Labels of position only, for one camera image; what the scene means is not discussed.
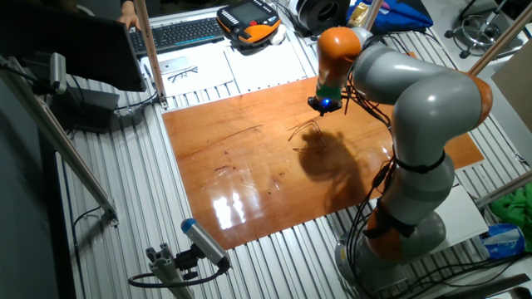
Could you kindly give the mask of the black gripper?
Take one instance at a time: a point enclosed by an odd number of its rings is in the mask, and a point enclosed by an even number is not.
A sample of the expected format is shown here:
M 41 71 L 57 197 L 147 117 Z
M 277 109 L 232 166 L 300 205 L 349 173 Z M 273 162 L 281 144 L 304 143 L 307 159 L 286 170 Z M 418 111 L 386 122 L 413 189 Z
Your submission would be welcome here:
M 342 102 L 340 100 L 331 100 L 329 98 L 319 99 L 315 96 L 308 98 L 308 105 L 317 111 L 320 116 L 324 116 L 327 113 L 334 112 L 342 108 Z

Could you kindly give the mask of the person's bare hand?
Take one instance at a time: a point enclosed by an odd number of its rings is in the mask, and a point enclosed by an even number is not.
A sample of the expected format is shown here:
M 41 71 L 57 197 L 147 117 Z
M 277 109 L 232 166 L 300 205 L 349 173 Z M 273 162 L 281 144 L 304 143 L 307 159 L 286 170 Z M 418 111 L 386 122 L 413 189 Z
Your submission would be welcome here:
M 139 18 L 132 1 L 127 0 L 121 3 L 121 16 L 118 21 L 126 24 L 128 28 L 134 27 L 137 31 L 140 30 Z

